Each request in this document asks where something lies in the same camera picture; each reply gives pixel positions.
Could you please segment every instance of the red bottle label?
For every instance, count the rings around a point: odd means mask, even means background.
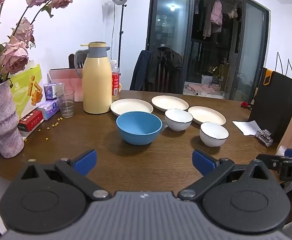
[[[119,73],[113,73],[113,92],[112,95],[116,96],[119,93]]]

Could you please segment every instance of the wooden table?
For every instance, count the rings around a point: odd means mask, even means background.
[[[138,98],[151,102],[162,93],[122,91],[121,98]],[[134,146],[120,137],[116,116],[112,112],[93,115],[84,112],[82,103],[75,103],[75,115],[57,122],[60,113],[43,122],[25,142],[16,157],[4,159],[0,155],[0,177],[12,180],[28,159],[50,164],[67,157],[73,159],[89,149],[97,151],[97,165],[87,175],[101,187],[114,193],[126,191],[178,191],[192,184],[201,174],[193,167],[191,155],[201,149],[214,158],[227,157],[237,164],[247,164],[260,152],[274,153],[253,136],[244,136],[232,121],[247,121],[250,111],[240,107],[240,102],[215,98],[174,95],[184,99],[189,106],[206,106],[222,113],[224,125],[230,136],[221,147],[207,147],[199,138],[199,125],[192,122],[183,132],[166,128],[158,138],[146,146]],[[164,113],[154,109],[162,120]]]

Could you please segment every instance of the glass door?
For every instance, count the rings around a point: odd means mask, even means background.
[[[154,0],[148,50],[168,47],[185,55],[190,0]]]
[[[268,22],[264,8],[244,2],[241,49],[229,99],[248,103],[253,99],[264,65]]]

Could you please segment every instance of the cream plate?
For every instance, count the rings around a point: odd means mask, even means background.
[[[132,98],[117,100],[110,105],[110,109],[116,116],[132,111],[152,113],[154,110],[150,103]]]
[[[188,103],[183,99],[171,96],[156,96],[151,102],[157,109],[164,112],[169,109],[186,110],[189,107]]]
[[[214,122],[220,125],[226,123],[226,118],[219,112],[204,106],[193,106],[188,112],[194,117],[198,124],[203,122]]]

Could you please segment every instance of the glass of water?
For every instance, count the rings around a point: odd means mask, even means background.
[[[68,118],[74,114],[73,105],[75,102],[75,91],[71,89],[61,90],[56,93],[61,116]]]

